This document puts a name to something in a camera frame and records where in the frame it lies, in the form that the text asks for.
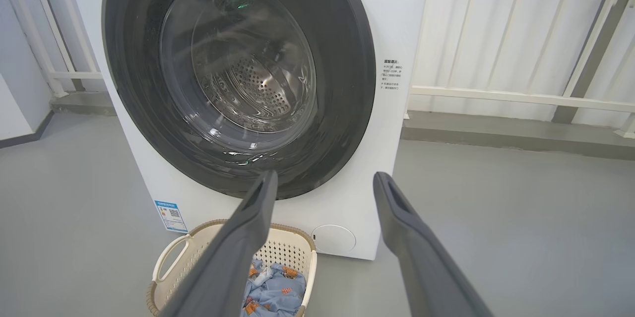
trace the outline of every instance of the washing machine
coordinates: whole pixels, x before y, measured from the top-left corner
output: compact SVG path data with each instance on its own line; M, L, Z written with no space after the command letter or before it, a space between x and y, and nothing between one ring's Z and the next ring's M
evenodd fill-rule
M276 170L272 222L375 258L424 0L77 4L166 229L228 218Z

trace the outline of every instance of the blue label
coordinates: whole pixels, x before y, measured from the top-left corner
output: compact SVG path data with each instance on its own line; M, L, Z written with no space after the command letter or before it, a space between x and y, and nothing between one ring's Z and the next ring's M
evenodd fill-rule
M171 202L154 201L157 204L157 209L163 219L165 229L170 231L178 231L179 233L187 233L186 223L183 221L181 211L176 204Z

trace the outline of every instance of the baseboard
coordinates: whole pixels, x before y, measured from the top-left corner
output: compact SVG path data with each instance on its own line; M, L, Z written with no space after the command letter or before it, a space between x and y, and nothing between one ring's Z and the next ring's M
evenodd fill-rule
M25 134L25 136L11 137L5 140L0 140L0 149L4 149L5 147L11 147L16 145L22 145L23 143L37 141L42 137L42 134L46 130L46 127L51 122L53 118L54 112L49 111L38 129L31 134Z
M458 143L495 148L562 152L635 161L635 140L609 127L548 121L410 111L402 140Z
M80 115L117 116L108 93L70 93L51 100L51 109L55 112L70 112Z

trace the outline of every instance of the concrete floor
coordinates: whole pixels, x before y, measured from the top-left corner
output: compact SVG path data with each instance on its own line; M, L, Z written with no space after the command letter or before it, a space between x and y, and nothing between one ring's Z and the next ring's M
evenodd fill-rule
M635 311L635 162L402 141L395 179L498 317ZM163 229L117 118L0 150L0 316L149 316ZM396 258L320 255L309 317L408 316Z

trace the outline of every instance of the white plastic basket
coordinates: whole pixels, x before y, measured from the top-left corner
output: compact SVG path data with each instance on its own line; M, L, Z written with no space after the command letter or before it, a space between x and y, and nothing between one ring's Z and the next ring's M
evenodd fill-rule
M176 238L171 242L159 256L154 272L152 272L152 283L148 288L147 304L150 312L155 317L165 306L165 303L172 296L183 278L190 272L193 265L200 258L200 255L213 240L220 227L227 220L213 220L194 228L190 233ZM175 259L172 265L166 270L163 276L159 273L165 263L165 259L179 243L185 242L183 250ZM256 253L256 258L263 261L263 265L271 265L278 262L281 265L290 267L301 272L307 281L307 289L304 292L302 305L295 314L295 317L302 317L304 310L309 303L313 281L315 281L316 267L318 265L318 254L316 253L313 240L294 227L272 224L267 236L267 242ZM245 271L245 282L247 282L247 271Z

